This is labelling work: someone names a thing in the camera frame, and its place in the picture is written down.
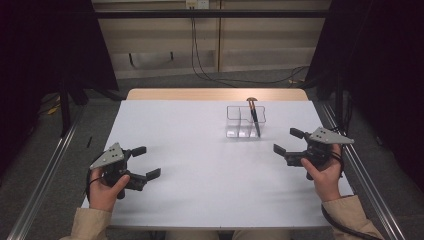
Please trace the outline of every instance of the person's left hand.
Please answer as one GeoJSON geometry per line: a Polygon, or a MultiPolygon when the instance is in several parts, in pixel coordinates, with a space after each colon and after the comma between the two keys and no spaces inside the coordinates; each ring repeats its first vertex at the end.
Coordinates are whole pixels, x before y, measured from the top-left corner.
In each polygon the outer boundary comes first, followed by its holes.
{"type": "Polygon", "coordinates": [[[96,168],[91,171],[91,181],[95,180],[90,185],[90,208],[112,212],[115,206],[118,193],[125,188],[130,176],[124,175],[113,186],[109,187],[104,183],[102,169],[96,168]]]}

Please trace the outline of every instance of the human hand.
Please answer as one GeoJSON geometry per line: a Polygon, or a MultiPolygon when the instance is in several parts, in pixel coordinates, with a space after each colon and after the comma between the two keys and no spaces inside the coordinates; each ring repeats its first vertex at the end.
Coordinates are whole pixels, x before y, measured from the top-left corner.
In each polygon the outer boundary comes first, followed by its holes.
{"type": "MultiPolygon", "coordinates": [[[[341,147],[333,144],[332,151],[341,155],[341,147]]],[[[331,158],[323,167],[315,168],[308,159],[301,159],[303,167],[314,179],[315,191],[322,202],[328,202],[341,198],[339,192],[339,178],[341,164],[334,158],[331,158]]]]}
{"type": "Polygon", "coordinates": [[[90,185],[90,208],[112,212],[118,193],[125,188],[130,176],[122,176],[113,187],[106,185],[102,178],[102,169],[96,168],[91,171],[90,185]]]}

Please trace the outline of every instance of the transparent box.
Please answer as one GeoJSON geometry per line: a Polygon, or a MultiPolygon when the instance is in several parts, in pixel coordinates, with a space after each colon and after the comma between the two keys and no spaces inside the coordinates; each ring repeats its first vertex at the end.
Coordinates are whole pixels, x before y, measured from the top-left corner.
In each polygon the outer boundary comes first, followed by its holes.
{"type": "MultiPolygon", "coordinates": [[[[256,106],[255,108],[256,115],[258,116],[257,125],[262,135],[266,122],[265,107],[256,106]]],[[[227,106],[226,133],[229,138],[259,137],[250,107],[227,106]]]]}

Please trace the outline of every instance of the gray carpet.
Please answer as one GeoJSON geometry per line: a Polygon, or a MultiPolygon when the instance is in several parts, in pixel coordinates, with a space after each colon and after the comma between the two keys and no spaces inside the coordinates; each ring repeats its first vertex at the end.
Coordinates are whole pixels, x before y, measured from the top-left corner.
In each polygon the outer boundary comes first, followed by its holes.
{"type": "MultiPolygon", "coordinates": [[[[307,69],[294,77],[304,78],[307,69]]],[[[278,81],[277,83],[248,83],[226,81],[236,87],[284,88],[294,87],[288,81],[280,81],[290,76],[291,70],[250,71],[209,74],[212,79],[226,78],[248,81],[278,81]]],[[[182,75],[153,77],[145,79],[120,80],[117,94],[126,96],[132,88],[216,88],[229,87],[205,77],[182,75]]],[[[86,169],[91,160],[105,147],[106,140],[119,109],[119,102],[113,102],[102,95],[87,90],[90,102],[82,110],[81,121],[64,154],[61,164],[48,187],[43,203],[28,230],[27,239],[59,239],[69,235],[75,208],[83,201],[86,169]]],[[[317,109],[323,104],[316,101],[315,89],[307,90],[308,97],[314,100],[317,109]]],[[[80,111],[80,106],[71,103],[73,116],[80,111]]],[[[350,123],[349,136],[355,139],[355,149],[361,157],[367,171],[377,186],[380,194],[394,213],[406,239],[422,239],[424,236],[424,194],[414,185],[397,166],[389,149],[380,146],[376,134],[354,108],[350,123]]],[[[0,239],[6,239],[19,214],[28,201],[32,191],[55,151],[61,132],[60,111],[53,115],[41,114],[33,134],[22,147],[3,177],[0,189],[0,239]]],[[[384,226],[367,198],[361,184],[349,165],[346,175],[352,187],[360,196],[367,215],[381,232],[384,226]]],[[[149,239],[146,232],[108,230],[111,239],[149,239]]],[[[310,229],[295,230],[293,239],[332,239],[331,230],[310,229]]]]}

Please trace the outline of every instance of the wall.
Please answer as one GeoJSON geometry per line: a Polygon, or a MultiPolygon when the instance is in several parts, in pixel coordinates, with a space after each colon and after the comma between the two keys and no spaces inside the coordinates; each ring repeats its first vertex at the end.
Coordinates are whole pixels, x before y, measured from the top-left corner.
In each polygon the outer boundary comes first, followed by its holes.
{"type": "MultiPolygon", "coordinates": [[[[330,0],[258,1],[210,0],[211,9],[325,10],[330,0]]],[[[93,0],[96,10],[185,9],[185,1],[93,0]]],[[[190,19],[100,19],[110,54],[191,51],[190,19]]],[[[324,19],[196,19],[200,51],[213,51],[215,70],[225,70],[233,50],[285,49],[286,57],[301,58],[309,65],[324,19]]]]}

